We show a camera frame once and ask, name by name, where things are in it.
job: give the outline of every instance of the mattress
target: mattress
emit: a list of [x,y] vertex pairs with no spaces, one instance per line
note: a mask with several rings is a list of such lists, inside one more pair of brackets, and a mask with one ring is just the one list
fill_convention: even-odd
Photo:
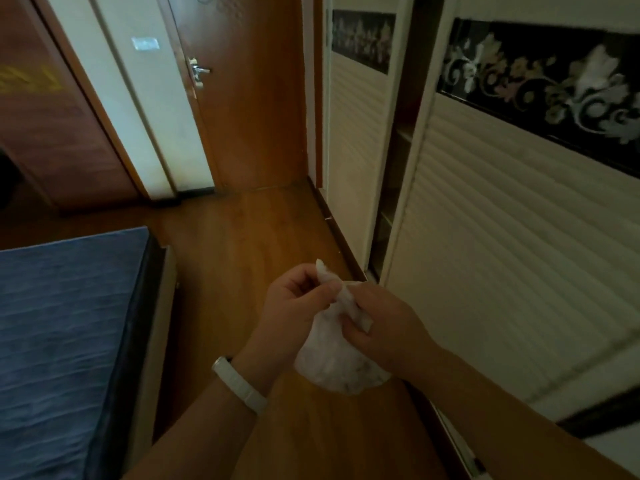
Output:
[[162,274],[147,228],[0,252],[0,479],[116,479]]

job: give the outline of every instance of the light switch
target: light switch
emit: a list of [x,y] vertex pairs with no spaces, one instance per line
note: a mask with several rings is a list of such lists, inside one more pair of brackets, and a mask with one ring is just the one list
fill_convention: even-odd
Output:
[[160,50],[158,39],[154,37],[132,37],[131,40],[136,50]]

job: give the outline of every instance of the hand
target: hand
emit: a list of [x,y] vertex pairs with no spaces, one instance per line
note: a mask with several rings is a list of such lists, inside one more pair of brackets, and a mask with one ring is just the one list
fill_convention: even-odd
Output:
[[356,303],[373,323],[368,333],[342,316],[342,334],[384,370],[413,382],[439,349],[411,306],[372,283],[349,286]]
[[[340,281],[321,285],[315,264],[300,264],[277,278],[267,290],[258,326],[233,360],[236,370],[254,387],[262,387],[261,392],[268,391],[292,366],[316,313],[331,305],[341,289]],[[255,376],[256,383],[248,376]]]

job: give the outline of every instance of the bed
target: bed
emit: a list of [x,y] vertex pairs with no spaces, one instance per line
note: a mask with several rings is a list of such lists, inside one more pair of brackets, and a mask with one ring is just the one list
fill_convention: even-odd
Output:
[[0,252],[0,479],[119,478],[152,443],[175,258],[146,227]]

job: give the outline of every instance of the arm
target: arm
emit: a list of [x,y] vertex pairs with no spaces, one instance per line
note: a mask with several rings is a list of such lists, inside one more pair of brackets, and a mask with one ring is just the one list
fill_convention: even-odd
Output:
[[369,333],[342,320],[345,338],[382,368],[418,387],[453,423],[495,480],[635,479],[439,347],[389,291],[349,288],[373,320]]
[[[342,284],[319,285],[316,266],[302,264],[274,281],[260,322],[231,364],[265,397],[293,364],[313,318]],[[228,479],[255,425],[256,415],[217,379],[151,448],[124,480]]]

